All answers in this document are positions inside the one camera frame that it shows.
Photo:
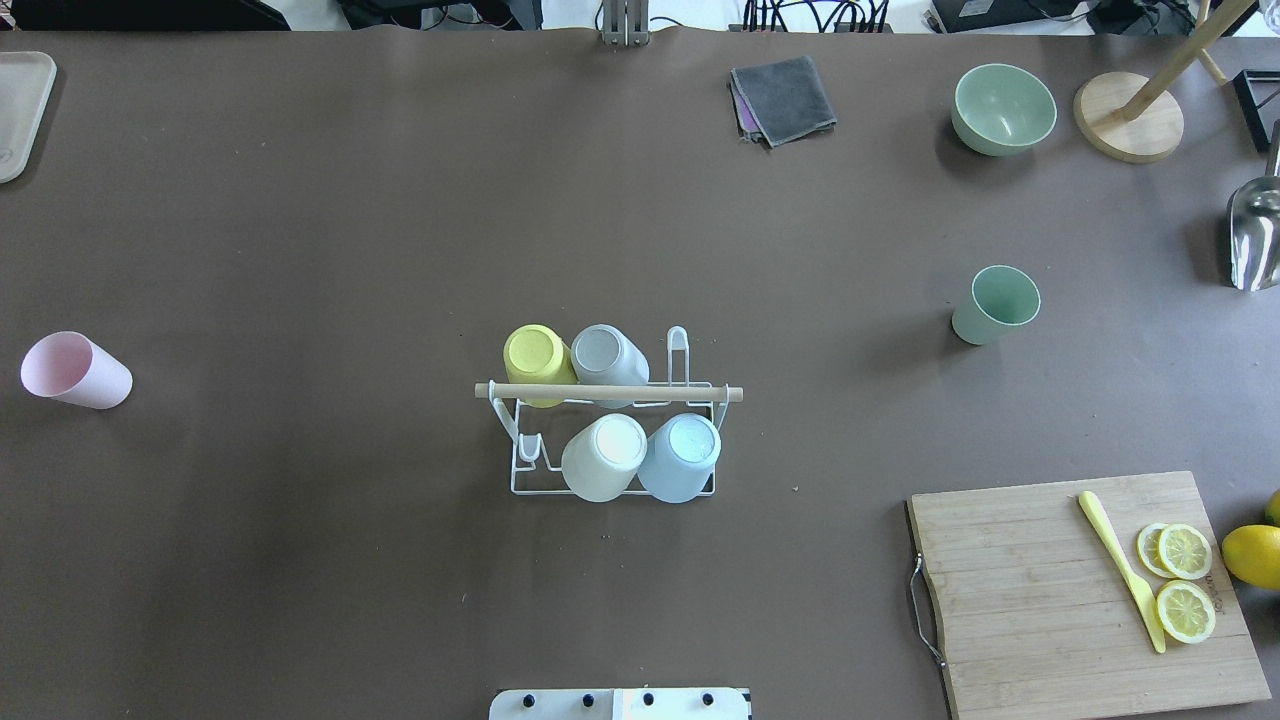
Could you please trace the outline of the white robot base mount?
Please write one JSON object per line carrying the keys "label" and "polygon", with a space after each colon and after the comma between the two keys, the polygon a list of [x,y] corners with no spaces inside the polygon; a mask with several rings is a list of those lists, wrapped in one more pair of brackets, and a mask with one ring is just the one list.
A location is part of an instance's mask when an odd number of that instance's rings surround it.
{"label": "white robot base mount", "polygon": [[751,719],[750,692],[732,687],[508,689],[489,719]]}

